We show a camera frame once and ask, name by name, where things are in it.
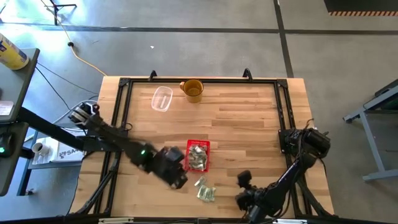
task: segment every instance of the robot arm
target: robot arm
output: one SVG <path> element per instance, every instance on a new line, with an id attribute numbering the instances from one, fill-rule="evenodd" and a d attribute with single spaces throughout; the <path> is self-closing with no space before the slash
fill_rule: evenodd
<path id="1" fill-rule="evenodd" d="M 127 137 L 127 132 L 106 124 L 100 116 L 100 106 L 82 103 L 73 110 L 71 121 L 92 136 L 81 137 L 84 151 L 124 151 L 131 163 L 146 173 L 153 172 L 158 178 L 175 189 L 188 180 L 180 161 L 184 155 L 177 147 L 164 147 L 158 151 L 152 144 L 141 139 Z"/>
<path id="2" fill-rule="evenodd" d="M 330 139 L 316 129 L 292 130 L 284 139 L 286 144 L 298 149 L 296 160 L 278 181 L 271 183 L 266 188 L 257 188 L 250 185 L 251 174 L 248 170 L 238 175 L 238 185 L 245 188 L 244 192 L 235 196 L 240 210 L 247 211 L 250 223 L 261 222 L 266 216 L 280 215 L 285 202 L 286 193 L 311 168 L 318 158 L 327 155 L 330 148 Z M 310 200 L 315 210 L 322 215 L 330 215 L 317 202 L 306 186 L 299 185 Z"/>

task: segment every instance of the red basket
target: red basket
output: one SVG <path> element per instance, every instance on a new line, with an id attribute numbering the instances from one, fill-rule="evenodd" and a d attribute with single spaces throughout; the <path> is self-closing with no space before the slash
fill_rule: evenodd
<path id="1" fill-rule="evenodd" d="M 207 155 L 207 162 L 206 162 L 206 169 L 205 170 L 195 170 L 189 167 L 189 160 L 188 160 L 188 153 L 189 148 L 191 145 L 196 144 L 198 146 L 207 146 L 206 155 Z M 187 171 L 195 171 L 195 172 L 208 172 L 209 171 L 209 161 L 210 161 L 210 142 L 209 141 L 202 141 L 202 140 L 192 140 L 189 139 L 187 142 L 187 150 L 185 151 L 185 170 Z"/>

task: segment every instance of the wooden tabletop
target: wooden tabletop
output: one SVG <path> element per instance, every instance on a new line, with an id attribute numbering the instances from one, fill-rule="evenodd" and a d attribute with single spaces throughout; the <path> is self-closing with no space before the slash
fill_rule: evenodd
<path id="1" fill-rule="evenodd" d="M 104 77 L 99 93 L 101 116 L 109 124 L 119 78 Z M 304 81 L 300 78 L 287 80 L 296 127 L 303 128 L 312 118 Z M 150 105 L 159 86 L 168 86 L 174 92 L 166 112 L 155 111 Z M 205 83 L 202 101 L 193 104 L 185 99 L 178 83 L 135 83 L 127 121 L 133 126 L 130 136 L 147 139 L 158 149 L 178 146 L 185 153 L 188 139 L 209 140 L 210 169 L 205 177 L 208 187 L 216 187 L 215 202 L 205 203 L 196 197 L 194 183 L 201 173 L 189 172 L 188 182 L 182 189 L 171 190 L 154 175 L 139 171 L 123 154 L 113 217 L 240 218 L 243 212 L 239 211 L 234 196 L 242 189 L 236 184 L 236 175 L 249 169 L 253 176 L 251 183 L 266 187 L 286 171 L 277 135 L 280 126 L 274 87 L 270 84 Z M 83 161 L 71 212 L 83 206 L 98 186 L 103 157 L 103 153 L 96 152 Z M 333 213 L 322 164 L 317 162 L 307 171 L 306 178 L 314 196 Z M 290 204 L 285 217 L 293 216 Z"/>

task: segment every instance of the yellow mug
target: yellow mug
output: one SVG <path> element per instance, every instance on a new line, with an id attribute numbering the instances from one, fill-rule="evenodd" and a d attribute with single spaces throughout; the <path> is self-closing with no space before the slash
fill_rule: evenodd
<path id="1" fill-rule="evenodd" d="M 201 101 L 201 93 L 203 92 L 203 83 L 199 80 L 188 80 L 180 83 L 180 88 L 185 93 L 185 97 L 191 103 Z"/>

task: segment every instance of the gray floor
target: gray floor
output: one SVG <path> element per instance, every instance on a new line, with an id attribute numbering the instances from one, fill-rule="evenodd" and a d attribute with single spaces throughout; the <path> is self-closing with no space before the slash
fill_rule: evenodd
<path id="1" fill-rule="evenodd" d="M 66 24 L 109 27 L 219 27 L 275 29 L 272 0 L 118 0 L 74 1 L 62 9 Z M 398 17 L 330 17 L 322 0 L 280 0 L 286 29 L 395 30 Z M 40 1 L 10 0 L 4 22 L 51 24 Z M 19 47 L 41 50 L 39 62 L 72 82 L 98 92 L 102 76 L 77 61 L 60 31 L 35 26 L 0 26 Z M 286 77 L 278 34 L 206 34 L 145 32 L 69 32 L 79 54 L 109 75 L 240 76 L 249 67 L 255 77 Z M 325 159 L 335 213 L 383 222 L 398 220 L 398 178 L 364 183 L 376 171 L 361 124 L 341 119 L 397 78 L 397 36 L 288 35 L 295 77 L 304 78 L 315 124 L 329 131 L 332 148 Z M 93 94 L 67 85 L 42 70 L 69 106 Z M 45 80 L 35 73 L 24 106 L 53 121 L 66 111 Z M 35 170 L 29 182 L 36 194 L 15 197 L 21 160 L 0 219 L 49 217 L 67 213 L 78 167 Z"/>

